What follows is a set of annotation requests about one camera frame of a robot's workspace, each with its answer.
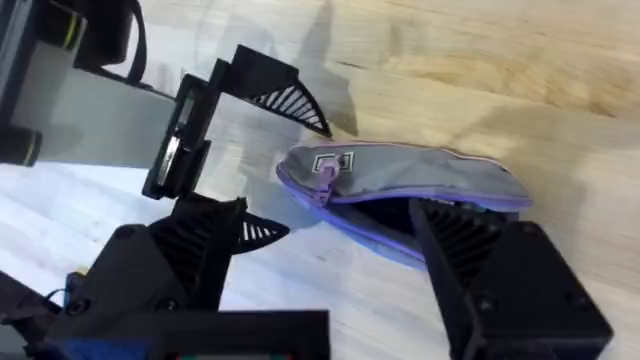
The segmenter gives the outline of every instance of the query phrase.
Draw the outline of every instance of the wooden surface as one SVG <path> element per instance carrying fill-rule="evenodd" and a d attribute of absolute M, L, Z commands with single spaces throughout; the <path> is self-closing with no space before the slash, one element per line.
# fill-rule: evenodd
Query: wooden surface
<path fill-rule="evenodd" d="M 337 139 L 403 141 L 502 161 L 616 331 L 602 358 L 640 358 L 640 3 L 631 0 L 145 0 L 146 81 L 173 93 L 238 43 L 301 70 Z M 248 196 L 294 228 L 238 256 L 224 307 L 329 308 L 336 359 L 447 359 L 426 274 L 308 214 L 274 176 L 312 135 L 225 97 L 198 191 Z M 47 292 L 113 229 L 169 202 L 144 171 L 0 168 L 1 269 Z"/>

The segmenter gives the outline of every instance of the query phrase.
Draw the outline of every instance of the gray panel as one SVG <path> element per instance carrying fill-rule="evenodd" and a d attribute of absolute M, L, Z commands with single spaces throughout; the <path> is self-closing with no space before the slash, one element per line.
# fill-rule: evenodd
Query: gray panel
<path fill-rule="evenodd" d="M 149 168 L 171 99 L 71 67 L 73 55 L 38 44 L 12 122 L 40 130 L 39 161 Z"/>

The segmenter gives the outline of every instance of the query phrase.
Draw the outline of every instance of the logo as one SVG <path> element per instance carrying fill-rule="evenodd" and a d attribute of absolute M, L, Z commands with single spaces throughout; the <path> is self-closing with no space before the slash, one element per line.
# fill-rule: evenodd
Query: logo
<path fill-rule="evenodd" d="M 313 172 L 320 172 L 320 168 L 322 167 L 322 162 L 327 159 L 337 159 L 338 164 L 340 164 L 340 171 L 353 171 L 353 151 L 346 152 L 344 154 L 320 154 L 316 155 L 315 160 L 313 161 Z"/>

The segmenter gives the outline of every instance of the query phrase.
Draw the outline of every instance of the fabric bag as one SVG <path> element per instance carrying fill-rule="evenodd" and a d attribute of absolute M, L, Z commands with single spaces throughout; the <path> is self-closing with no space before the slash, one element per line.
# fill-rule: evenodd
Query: fabric bag
<path fill-rule="evenodd" d="M 323 220 L 375 252 L 418 268 L 424 262 L 409 199 L 505 214 L 531 206 L 527 191 L 498 162 L 441 148 L 365 142 L 298 146 L 276 173 Z"/>

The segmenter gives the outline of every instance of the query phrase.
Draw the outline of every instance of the black plastic housing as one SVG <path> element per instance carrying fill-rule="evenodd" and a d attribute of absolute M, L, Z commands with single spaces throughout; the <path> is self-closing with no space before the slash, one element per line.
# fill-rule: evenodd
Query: black plastic housing
<path fill-rule="evenodd" d="M 597 359 L 613 330 L 544 231 L 412 200 L 454 360 Z"/>

